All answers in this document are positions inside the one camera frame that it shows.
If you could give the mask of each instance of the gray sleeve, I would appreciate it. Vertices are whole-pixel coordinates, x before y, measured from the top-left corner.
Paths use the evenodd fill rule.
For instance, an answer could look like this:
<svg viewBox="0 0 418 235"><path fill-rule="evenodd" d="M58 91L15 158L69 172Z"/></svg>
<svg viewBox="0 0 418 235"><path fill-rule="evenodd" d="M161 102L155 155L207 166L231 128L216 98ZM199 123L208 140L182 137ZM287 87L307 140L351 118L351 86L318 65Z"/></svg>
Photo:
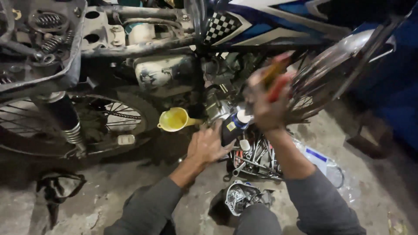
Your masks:
<svg viewBox="0 0 418 235"><path fill-rule="evenodd" d="M302 180L286 180L289 196L299 213L298 228L308 235L366 234L356 212L349 208L320 170Z"/></svg>
<svg viewBox="0 0 418 235"><path fill-rule="evenodd" d="M122 217L105 228L104 235L160 234L182 196L181 188L164 178L144 194L134 193Z"/></svg>

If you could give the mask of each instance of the rear shock absorber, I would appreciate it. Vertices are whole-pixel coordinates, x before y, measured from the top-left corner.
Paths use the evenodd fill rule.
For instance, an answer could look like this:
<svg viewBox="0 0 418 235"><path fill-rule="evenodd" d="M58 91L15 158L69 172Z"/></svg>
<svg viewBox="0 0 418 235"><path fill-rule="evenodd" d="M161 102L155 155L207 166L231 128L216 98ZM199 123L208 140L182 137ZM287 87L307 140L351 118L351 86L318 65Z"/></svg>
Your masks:
<svg viewBox="0 0 418 235"><path fill-rule="evenodd" d="M61 130L67 142L77 147L77 156L85 156L87 148L81 134L80 119L66 92L39 95L31 97L31 100L42 113L50 117L55 126Z"/></svg>

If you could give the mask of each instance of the tire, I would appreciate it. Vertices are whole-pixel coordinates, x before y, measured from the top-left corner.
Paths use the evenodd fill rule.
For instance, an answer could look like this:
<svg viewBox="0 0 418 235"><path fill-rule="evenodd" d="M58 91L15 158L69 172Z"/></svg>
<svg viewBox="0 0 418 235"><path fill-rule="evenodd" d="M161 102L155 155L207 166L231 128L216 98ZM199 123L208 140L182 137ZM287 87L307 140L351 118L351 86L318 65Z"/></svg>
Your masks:
<svg viewBox="0 0 418 235"><path fill-rule="evenodd" d="M83 95L78 94L77 92L71 92L74 95ZM134 148L145 144L150 139L157 137L161 132L157 128L159 122L160 111L154 107L151 99L146 98L145 95L142 95L139 87L137 86L120 86L116 88L105 88L98 87L93 92L84 93L89 95L99 95L104 96L113 100L120 101L130 108L140 110L141 112L141 121L145 121L145 129L140 134L136 135L136 143L128 147L116 147L112 150L106 150L103 152L89 154L87 158L104 158L110 157L117 154L121 154L127 151L130 151ZM0 148L0 155L2 156L1 160L8 159L25 159L25 160L42 160L42 159L51 159L51 158L62 158L63 156L36 156L28 153L19 153L13 150L6 148Z"/></svg>

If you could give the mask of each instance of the person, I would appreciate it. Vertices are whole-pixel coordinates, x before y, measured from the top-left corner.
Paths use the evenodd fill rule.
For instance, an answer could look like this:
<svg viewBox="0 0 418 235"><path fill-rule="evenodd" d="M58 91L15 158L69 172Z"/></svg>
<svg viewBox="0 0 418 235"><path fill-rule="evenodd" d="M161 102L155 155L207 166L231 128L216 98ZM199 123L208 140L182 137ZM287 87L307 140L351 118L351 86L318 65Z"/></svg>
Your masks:
<svg viewBox="0 0 418 235"><path fill-rule="evenodd" d="M283 171L291 201L298 211L298 228L308 235L366 234L357 215L333 184L293 144L285 129L284 114L288 88L275 103L267 102L261 85L261 71L248 80L249 101L257 127L270 141ZM169 177L163 178L144 193L134 193L125 203L122 217L105 228L105 235L175 234L171 215L185 189L211 163L231 151L233 144L221 147L220 125L201 128L193 134L187 157ZM279 235L278 219L265 205L258 203L244 209L235 235Z"/></svg>

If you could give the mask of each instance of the yellow funnel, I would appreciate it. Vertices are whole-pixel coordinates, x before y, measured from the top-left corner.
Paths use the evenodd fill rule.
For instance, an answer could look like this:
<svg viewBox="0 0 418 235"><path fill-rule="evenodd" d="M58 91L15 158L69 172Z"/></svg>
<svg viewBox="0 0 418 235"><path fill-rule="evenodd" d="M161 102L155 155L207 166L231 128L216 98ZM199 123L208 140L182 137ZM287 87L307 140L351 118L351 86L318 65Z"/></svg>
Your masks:
<svg viewBox="0 0 418 235"><path fill-rule="evenodd" d="M168 132L175 132L183 129L185 126L202 123L203 121L200 119L189 118L185 109L176 107L161 113L160 123L157 127Z"/></svg>

